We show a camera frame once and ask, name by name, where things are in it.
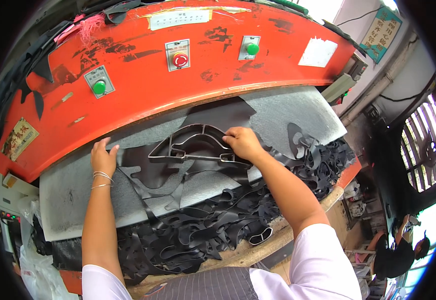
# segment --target white shirt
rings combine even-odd
[[[313,224],[295,240],[289,279],[276,273],[250,269],[253,288],[260,300],[361,300],[358,279],[341,248],[335,230]],[[102,267],[86,265],[82,273],[83,299],[131,300],[125,286]]]

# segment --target white paper sign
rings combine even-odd
[[[157,30],[183,24],[206,23],[209,20],[209,10],[176,10],[151,16],[150,29]]]
[[[330,61],[336,48],[338,48],[338,44],[335,42],[311,38],[298,65],[324,68]]]

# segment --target green button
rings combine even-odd
[[[104,93],[106,90],[106,83],[103,80],[99,80],[97,81],[94,85],[93,85],[93,92],[95,92],[95,94],[97,95],[101,95],[102,93]]]
[[[256,44],[248,44],[246,46],[246,51],[248,52],[248,54],[250,55],[256,55],[258,51],[260,51],[260,46],[256,45]]]

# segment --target cutting pad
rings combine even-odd
[[[212,114],[218,116],[225,114],[233,120],[239,117],[233,115],[237,111],[235,108],[242,108],[242,114],[249,116],[240,122],[242,123],[248,118],[249,121],[246,125],[254,129],[267,145],[273,146],[279,152],[290,157],[292,157],[292,153],[287,137],[287,124],[290,122],[299,125],[304,132],[314,136],[322,144],[334,141],[346,133],[339,118],[315,87],[280,88],[250,93],[240,97],[247,103],[248,108],[239,104],[239,101],[225,99],[212,104],[180,110],[127,127],[123,131],[119,130],[111,136],[112,142],[107,146],[107,149],[119,144],[119,156],[125,148],[162,141],[184,124],[194,122],[195,119],[191,117],[192,112],[202,111],[203,108],[207,107],[213,107]],[[238,121],[217,121],[214,126],[226,131],[227,128],[224,127],[235,126],[235,123]],[[51,167],[40,177],[41,218],[47,241],[70,239],[80,237],[82,234],[84,215],[93,181],[89,155],[92,146],[82,147],[59,164]],[[148,189],[138,180],[135,182],[151,193],[170,194],[179,185],[183,174],[192,164],[193,161],[186,161],[183,164],[171,165],[171,168],[176,167],[180,170],[177,174],[171,175],[159,189]],[[139,166],[127,167],[123,170],[130,175],[138,172],[140,168]],[[261,173],[252,167],[248,171],[248,177],[250,181],[253,181],[260,178]],[[126,177],[120,172],[115,172],[113,179],[115,186],[111,189],[111,201],[116,226],[122,227],[147,220],[143,207]],[[221,173],[204,171],[185,182],[181,207],[187,207],[206,198],[219,195],[223,189],[233,189],[238,185],[237,182]],[[170,196],[145,201],[157,216],[170,212],[164,208],[172,201]]]

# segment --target hand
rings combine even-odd
[[[101,171],[112,177],[116,170],[116,153],[118,153],[119,145],[114,146],[108,154],[105,146],[109,143],[110,139],[107,137],[95,142],[91,150],[91,167],[94,172]]]
[[[267,154],[250,128],[231,127],[225,134],[223,141],[242,159],[253,163],[260,156]]]
[[[408,224],[409,222],[409,214],[407,214],[404,218],[403,218],[403,224]]]

